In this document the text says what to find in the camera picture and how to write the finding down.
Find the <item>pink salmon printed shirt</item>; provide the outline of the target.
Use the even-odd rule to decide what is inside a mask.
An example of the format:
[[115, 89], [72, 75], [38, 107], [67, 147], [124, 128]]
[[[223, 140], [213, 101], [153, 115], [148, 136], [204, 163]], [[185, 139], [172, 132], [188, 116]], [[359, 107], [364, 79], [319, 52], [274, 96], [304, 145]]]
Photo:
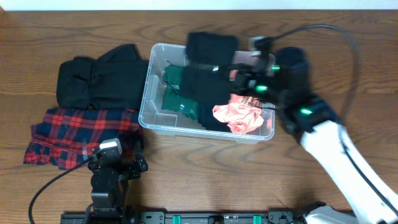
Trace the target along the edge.
[[261, 102], [252, 96], [232, 93], [227, 105], [215, 105], [212, 112], [215, 119], [227, 124], [235, 134], [250, 133], [264, 123]]

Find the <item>dark green garment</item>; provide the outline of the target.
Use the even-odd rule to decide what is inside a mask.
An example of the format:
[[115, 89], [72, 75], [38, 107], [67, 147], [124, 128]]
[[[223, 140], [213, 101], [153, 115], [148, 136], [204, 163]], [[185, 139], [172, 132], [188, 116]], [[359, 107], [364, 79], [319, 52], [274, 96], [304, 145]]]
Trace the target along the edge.
[[162, 100], [162, 109], [179, 112], [192, 120], [197, 120], [198, 103], [182, 96], [180, 92], [182, 70], [182, 67], [176, 65], [169, 65], [164, 68], [162, 81], [166, 84], [166, 88]]

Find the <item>large black garment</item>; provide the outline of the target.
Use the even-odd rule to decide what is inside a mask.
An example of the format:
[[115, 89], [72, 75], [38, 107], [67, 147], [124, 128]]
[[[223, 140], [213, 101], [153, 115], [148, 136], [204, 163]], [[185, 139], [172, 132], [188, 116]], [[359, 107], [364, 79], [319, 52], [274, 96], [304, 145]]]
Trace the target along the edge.
[[134, 44], [120, 45], [99, 58], [75, 57], [60, 65], [59, 107], [139, 110], [149, 62]]

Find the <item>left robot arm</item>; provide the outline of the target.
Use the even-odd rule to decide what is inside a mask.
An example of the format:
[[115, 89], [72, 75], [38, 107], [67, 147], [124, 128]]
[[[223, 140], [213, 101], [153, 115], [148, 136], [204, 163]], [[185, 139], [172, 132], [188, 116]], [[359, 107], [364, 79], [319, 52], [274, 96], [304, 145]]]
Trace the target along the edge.
[[134, 145], [134, 160], [122, 160], [123, 148], [118, 138], [103, 141], [93, 153], [88, 168], [93, 172], [91, 178], [91, 198], [97, 217], [118, 218], [124, 215], [129, 181], [138, 179], [148, 170], [142, 151], [142, 144]]

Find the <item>red navy plaid shirt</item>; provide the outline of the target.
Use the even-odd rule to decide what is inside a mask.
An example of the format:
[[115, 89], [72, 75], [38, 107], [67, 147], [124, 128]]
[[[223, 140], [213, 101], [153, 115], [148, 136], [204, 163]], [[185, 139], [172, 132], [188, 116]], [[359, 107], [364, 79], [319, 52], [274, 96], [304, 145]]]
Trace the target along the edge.
[[139, 113], [129, 109], [49, 109], [31, 126], [25, 164], [51, 164], [68, 170], [86, 160], [105, 140], [118, 138], [130, 156], [136, 142], [143, 145]]

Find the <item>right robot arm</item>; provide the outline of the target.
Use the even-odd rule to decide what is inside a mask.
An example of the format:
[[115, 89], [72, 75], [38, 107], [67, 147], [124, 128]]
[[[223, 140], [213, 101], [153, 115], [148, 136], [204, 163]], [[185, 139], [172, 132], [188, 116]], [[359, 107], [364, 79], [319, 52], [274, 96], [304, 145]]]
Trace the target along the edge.
[[356, 149], [342, 117], [312, 91], [303, 50], [281, 49], [275, 62], [233, 65], [232, 92], [275, 105], [285, 132], [326, 170], [359, 223], [397, 223], [397, 194]]

